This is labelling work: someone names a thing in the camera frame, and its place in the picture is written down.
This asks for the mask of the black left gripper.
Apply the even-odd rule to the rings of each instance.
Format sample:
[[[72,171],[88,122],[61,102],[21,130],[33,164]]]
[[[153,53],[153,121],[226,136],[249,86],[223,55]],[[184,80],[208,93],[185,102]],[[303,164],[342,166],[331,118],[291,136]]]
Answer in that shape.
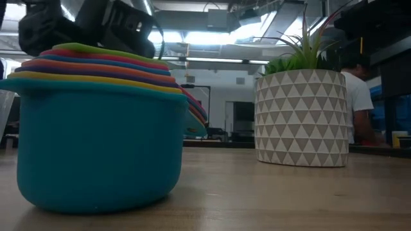
[[[30,56],[55,45],[95,45],[85,30],[64,16],[61,0],[22,0],[26,15],[19,21],[19,45]],[[153,58],[155,46],[148,40],[154,19],[122,0],[96,0],[99,13],[97,41],[105,48]]]

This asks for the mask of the red measuring cup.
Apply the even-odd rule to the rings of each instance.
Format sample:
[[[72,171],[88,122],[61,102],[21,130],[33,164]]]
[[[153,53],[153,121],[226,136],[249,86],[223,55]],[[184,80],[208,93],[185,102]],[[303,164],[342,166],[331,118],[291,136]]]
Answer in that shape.
[[[80,53],[76,51],[70,51],[68,49],[52,49],[42,52],[39,58],[48,58],[63,62],[113,65],[118,67],[126,67],[129,69],[136,69],[151,74],[171,76],[168,66],[151,64],[144,61],[133,60],[131,58],[114,55]]]

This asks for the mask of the green measuring cup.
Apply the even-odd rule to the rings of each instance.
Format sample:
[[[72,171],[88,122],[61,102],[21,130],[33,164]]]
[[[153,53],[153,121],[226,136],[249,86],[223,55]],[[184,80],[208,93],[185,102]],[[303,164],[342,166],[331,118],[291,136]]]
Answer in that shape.
[[[80,53],[121,56],[125,58],[131,58],[133,60],[148,62],[151,64],[167,66],[167,64],[161,60],[154,60],[153,58],[146,58],[143,56],[135,55],[132,53],[127,53],[124,51],[116,51],[116,50],[111,50],[111,49],[105,49],[102,47],[88,46],[85,44],[74,43],[74,42],[58,44],[58,45],[53,46],[53,49],[68,49],[70,51],[76,51]]]

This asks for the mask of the blue measuring cup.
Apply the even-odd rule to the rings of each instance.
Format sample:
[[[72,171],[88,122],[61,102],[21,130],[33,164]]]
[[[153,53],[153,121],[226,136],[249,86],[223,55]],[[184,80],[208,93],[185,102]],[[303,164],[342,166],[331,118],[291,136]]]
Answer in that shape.
[[[147,67],[141,67],[134,64],[128,64],[113,60],[104,59],[90,59],[90,58],[73,58],[67,56],[58,55],[44,55],[39,56],[39,59],[54,60],[58,62],[71,62],[78,64],[93,64],[93,65],[107,65],[109,67],[101,67],[101,71],[123,73],[131,75],[131,80],[141,81],[150,83],[153,85],[163,86],[163,87],[174,87],[179,88],[183,94],[188,97],[188,101],[193,104],[193,106],[199,111],[202,117],[207,120],[207,112],[204,110],[202,105],[186,90],[184,90],[180,85],[175,82],[175,79],[170,75],[162,75],[150,73]]]

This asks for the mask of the orange measuring cup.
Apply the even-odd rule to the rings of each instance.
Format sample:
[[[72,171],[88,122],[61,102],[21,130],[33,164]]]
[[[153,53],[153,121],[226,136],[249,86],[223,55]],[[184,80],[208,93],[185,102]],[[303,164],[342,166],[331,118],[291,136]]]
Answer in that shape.
[[[109,67],[107,65],[58,62],[54,60],[46,60],[46,59],[39,59],[39,58],[29,60],[21,65],[21,67],[29,67],[29,66],[61,67],[61,68],[66,68],[66,69],[91,70],[91,71],[100,71],[101,67]]]

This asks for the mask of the purple measuring cup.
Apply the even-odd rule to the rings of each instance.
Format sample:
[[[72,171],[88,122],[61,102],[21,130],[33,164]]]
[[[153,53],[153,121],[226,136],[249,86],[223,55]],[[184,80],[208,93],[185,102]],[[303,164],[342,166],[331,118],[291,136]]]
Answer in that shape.
[[[145,77],[140,74],[126,74],[126,73],[115,73],[110,71],[91,71],[91,70],[77,70],[77,69],[66,69],[61,67],[44,67],[44,66],[29,66],[29,67],[18,67],[15,73],[23,71],[33,71],[38,73],[53,73],[53,74],[73,74],[73,75],[84,75],[84,76],[100,76],[107,78],[117,78],[122,80],[138,81],[149,83],[152,85],[158,85],[162,87],[172,87],[179,88],[179,85],[172,81],[160,80],[154,77]]]

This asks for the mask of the yellow measuring cup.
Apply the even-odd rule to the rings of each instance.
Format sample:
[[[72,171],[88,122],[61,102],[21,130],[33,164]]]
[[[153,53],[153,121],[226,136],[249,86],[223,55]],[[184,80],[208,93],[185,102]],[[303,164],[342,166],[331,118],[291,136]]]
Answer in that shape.
[[[106,77],[102,75],[80,75],[80,74],[55,74],[38,71],[21,71],[8,75],[8,79],[29,78],[34,80],[57,80],[57,81],[84,81],[95,83],[111,83],[115,85],[128,85],[167,93],[181,93],[187,97],[190,114],[202,125],[206,123],[207,115],[196,99],[174,81],[162,81],[144,77],[133,77],[129,74],[120,74],[118,77]]]

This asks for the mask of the teal measuring cup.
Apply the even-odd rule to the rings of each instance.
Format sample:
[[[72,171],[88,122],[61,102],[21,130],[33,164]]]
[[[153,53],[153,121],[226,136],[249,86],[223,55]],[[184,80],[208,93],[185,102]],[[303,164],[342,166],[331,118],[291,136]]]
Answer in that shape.
[[[133,209],[179,180],[183,94],[75,81],[0,81],[20,95],[17,185],[38,208],[72,214]]]

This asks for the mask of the black cabinet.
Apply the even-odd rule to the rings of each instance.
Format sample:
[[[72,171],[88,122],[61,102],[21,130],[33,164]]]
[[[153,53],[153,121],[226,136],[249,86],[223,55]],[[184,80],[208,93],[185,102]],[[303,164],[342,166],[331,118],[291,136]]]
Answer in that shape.
[[[254,104],[234,102],[233,142],[254,142]]]

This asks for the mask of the succulent in triangle-patterned pot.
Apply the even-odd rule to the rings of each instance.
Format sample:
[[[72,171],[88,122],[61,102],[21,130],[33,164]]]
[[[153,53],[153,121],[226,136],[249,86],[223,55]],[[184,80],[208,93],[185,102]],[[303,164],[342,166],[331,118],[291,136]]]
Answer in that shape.
[[[322,40],[331,13],[312,30],[279,37],[293,53],[275,58],[255,85],[255,150],[260,162],[285,166],[344,167],[347,164],[345,76],[323,57]]]

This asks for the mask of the person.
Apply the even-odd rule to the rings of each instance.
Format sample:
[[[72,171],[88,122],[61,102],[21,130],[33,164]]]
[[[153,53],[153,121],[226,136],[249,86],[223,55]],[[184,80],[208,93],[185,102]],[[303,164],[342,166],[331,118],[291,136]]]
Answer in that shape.
[[[386,146],[383,139],[377,138],[369,118],[369,112],[374,109],[371,93],[365,82],[369,75],[370,58],[358,53],[348,54],[341,58],[340,67],[347,90],[349,144],[365,141],[371,146]]]

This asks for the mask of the black station frame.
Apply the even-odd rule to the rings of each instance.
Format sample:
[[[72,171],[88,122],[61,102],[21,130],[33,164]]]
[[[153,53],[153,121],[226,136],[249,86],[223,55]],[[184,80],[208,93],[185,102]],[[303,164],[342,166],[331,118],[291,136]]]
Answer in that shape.
[[[207,122],[205,124],[205,128],[209,128],[209,122],[210,122],[210,110],[211,110],[211,86],[207,85],[194,85],[190,83],[185,83],[181,85],[182,88],[185,89],[194,89],[194,88],[205,88],[208,90],[208,103],[207,103]]]

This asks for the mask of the black aluminium table frame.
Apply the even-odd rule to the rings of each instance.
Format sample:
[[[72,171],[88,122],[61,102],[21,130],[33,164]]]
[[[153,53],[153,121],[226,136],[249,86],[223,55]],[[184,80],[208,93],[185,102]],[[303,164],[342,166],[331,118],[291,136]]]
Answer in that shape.
[[[216,142],[216,141],[199,141],[184,140],[183,147],[190,148],[236,148],[236,149],[254,149],[253,142]],[[365,155],[377,155],[382,157],[396,157],[411,159],[411,149],[381,148],[370,146],[350,146],[350,153],[359,153]]]

